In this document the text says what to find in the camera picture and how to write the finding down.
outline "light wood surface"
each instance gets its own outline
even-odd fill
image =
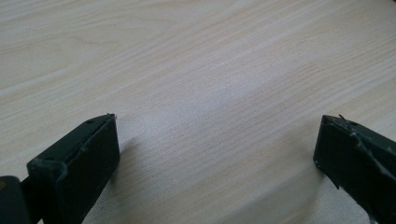
[[[323,114],[396,140],[390,0],[1,1],[0,175],[118,115],[84,223],[369,223],[312,162]]]

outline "dark green object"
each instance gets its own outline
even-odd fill
[[[45,224],[82,223],[119,161],[115,115],[83,122],[28,162],[29,177],[21,183],[24,201],[19,202],[28,207],[30,220],[10,223],[37,223],[40,218]],[[10,203],[0,198],[0,205]]]
[[[359,123],[323,116],[314,162],[371,219],[396,223],[395,142]]]

